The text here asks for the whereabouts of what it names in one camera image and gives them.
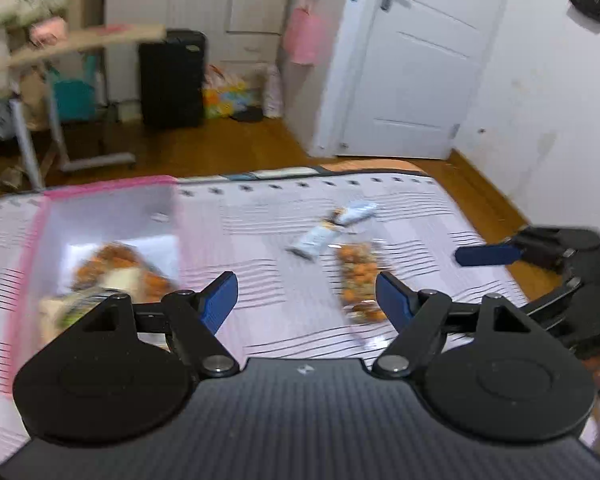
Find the colourful cardboard box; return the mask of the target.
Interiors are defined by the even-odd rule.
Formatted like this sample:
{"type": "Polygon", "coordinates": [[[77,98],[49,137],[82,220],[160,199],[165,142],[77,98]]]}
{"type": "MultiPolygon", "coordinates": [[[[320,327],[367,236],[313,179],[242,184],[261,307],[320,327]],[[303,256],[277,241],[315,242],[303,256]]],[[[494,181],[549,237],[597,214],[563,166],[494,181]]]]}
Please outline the colourful cardboard box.
{"type": "Polygon", "coordinates": [[[202,84],[207,119],[227,118],[259,104],[258,92],[242,76],[208,65],[202,84]]]}

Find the white wardrobe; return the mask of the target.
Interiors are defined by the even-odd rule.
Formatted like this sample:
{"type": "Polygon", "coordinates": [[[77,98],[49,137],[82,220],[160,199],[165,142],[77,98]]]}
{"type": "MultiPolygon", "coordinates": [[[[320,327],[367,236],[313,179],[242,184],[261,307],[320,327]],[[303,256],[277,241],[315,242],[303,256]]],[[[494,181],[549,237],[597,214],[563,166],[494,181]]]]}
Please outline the white wardrobe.
{"type": "Polygon", "coordinates": [[[288,0],[105,0],[107,25],[162,25],[207,37],[207,61],[232,70],[277,58],[288,0]]]}

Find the pink tissue box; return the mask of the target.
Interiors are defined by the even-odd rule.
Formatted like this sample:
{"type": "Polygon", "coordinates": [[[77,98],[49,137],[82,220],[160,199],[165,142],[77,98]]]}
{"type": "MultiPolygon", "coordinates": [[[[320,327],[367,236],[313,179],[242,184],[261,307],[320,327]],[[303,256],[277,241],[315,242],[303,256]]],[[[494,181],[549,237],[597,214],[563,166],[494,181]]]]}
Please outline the pink tissue box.
{"type": "Polygon", "coordinates": [[[68,24],[59,16],[46,18],[32,25],[29,29],[29,40],[37,48],[53,46],[65,41],[68,37],[68,24]]]}

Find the pink cardboard box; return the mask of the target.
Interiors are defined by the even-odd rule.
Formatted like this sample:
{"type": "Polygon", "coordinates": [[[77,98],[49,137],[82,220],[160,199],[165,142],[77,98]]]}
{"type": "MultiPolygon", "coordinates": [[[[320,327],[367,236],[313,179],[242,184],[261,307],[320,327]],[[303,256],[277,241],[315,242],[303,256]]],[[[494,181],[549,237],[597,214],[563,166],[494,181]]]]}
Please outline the pink cardboard box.
{"type": "Polygon", "coordinates": [[[6,322],[7,393],[19,367],[41,348],[45,301],[102,288],[128,266],[164,284],[181,274],[178,187],[148,177],[53,188],[42,194],[16,267],[15,305],[6,322]]]}

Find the cream noodle snack bag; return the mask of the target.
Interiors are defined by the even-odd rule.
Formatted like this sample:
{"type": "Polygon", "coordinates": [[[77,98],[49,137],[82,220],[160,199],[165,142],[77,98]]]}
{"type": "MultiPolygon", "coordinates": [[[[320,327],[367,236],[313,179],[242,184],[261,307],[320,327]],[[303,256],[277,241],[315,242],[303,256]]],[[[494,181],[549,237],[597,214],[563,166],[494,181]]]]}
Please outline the cream noodle snack bag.
{"type": "Polygon", "coordinates": [[[38,303],[38,328],[42,346],[49,344],[82,316],[115,294],[127,294],[134,301],[144,298],[143,289],[92,286],[57,297],[45,297],[38,303]]]}

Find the clear bag orange nuts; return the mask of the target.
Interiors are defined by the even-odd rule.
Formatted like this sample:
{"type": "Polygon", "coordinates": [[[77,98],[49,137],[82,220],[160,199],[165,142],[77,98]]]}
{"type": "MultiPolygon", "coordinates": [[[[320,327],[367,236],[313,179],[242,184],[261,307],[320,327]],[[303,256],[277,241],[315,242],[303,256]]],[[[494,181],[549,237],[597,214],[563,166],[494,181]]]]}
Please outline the clear bag orange nuts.
{"type": "Polygon", "coordinates": [[[120,289],[138,286],[144,294],[140,304],[158,302],[176,291],[174,281],[146,262],[134,247],[121,243],[102,245],[73,271],[72,290],[92,286],[120,289]]]}

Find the silver snack bar wrapper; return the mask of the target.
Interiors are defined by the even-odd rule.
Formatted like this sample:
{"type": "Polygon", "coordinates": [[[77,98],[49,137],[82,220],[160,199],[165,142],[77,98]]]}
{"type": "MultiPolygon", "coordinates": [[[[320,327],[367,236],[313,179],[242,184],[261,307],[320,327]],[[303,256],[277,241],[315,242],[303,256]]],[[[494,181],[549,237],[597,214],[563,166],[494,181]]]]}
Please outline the silver snack bar wrapper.
{"type": "Polygon", "coordinates": [[[341,232],[340,226],[323,220],[291,243],[287,250],[303,259],[313,261],[336,240],[341,232]]]}

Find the black suitcase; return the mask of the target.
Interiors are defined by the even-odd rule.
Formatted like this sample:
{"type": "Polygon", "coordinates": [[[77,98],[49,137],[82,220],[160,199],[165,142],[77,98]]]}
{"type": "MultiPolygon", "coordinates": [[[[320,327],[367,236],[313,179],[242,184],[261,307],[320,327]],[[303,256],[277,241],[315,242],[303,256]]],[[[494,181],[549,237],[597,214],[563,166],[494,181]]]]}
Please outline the black suitcase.
{"type": "Polygon", "coordinates": [[[163,40],[138,45],[140,112],[147,131],[202,124],[206,50],[207,37],[191,29],[168,29],[163,40]]]}

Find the pink hanging bag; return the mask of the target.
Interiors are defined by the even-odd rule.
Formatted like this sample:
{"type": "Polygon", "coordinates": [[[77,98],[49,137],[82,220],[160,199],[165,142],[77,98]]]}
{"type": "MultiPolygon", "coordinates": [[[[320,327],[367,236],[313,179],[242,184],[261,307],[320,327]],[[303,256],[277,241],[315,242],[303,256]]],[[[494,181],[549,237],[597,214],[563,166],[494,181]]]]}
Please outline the pink hanging bag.
{"type": "Polygon", "coordinates": [[[317,0],[298,0],[288,18],[283,49],[288,61],[313,66],[321,47],[322,23],[313,8],[317,0]]]}

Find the striped bed sheet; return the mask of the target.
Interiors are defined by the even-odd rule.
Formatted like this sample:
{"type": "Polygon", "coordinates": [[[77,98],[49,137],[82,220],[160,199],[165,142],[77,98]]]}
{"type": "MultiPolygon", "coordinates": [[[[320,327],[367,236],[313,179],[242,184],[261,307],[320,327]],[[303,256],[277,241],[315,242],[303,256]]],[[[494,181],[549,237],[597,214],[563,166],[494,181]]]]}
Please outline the striped bed sheet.
{"type": "Polygon", "coordinates": [[[68,292],[76,267],[111,242],[135,248],[183,288],[235,273],[237,304],[219,336],[237,359],[370,362],[392,327],[347,319],[332,249],[314,260],[290,250],[336,209],[363,202],[375,213],[349,235],[374,244],[404,284],[472,304],[493,293],[526,302],[507,270],[455,262],[457,248],[477,244],[479,234],[442,186],[417,170],[153,177],[0,198],[0,463],[27,441],[10,385],[40,346],[41,301],[68,292]]]}

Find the white door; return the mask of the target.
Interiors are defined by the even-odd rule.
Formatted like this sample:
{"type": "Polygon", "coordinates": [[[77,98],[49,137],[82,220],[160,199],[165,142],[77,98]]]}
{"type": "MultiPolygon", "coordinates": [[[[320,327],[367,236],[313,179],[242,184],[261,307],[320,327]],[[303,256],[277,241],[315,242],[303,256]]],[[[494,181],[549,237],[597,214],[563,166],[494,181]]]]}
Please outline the white door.
{"type": "Polygon", "coordinates": [[[502,3],[376,0],[340,154],[447,158],[502,3]]]}

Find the teal tote bag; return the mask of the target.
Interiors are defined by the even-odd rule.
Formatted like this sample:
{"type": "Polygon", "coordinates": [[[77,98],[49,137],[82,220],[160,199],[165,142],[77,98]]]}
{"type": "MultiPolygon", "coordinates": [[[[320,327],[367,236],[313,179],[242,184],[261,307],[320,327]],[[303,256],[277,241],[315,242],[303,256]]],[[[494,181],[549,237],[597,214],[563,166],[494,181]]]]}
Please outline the teal tote bag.
{"type": "Polygon", "coordinates": [[[48,69],[48,81],[52,84],[61,122],[88,122],[96,117],[96,68],[97,56],[89,54],[83,57],[80,78],[62,76],[53,67],[48,69]]]}

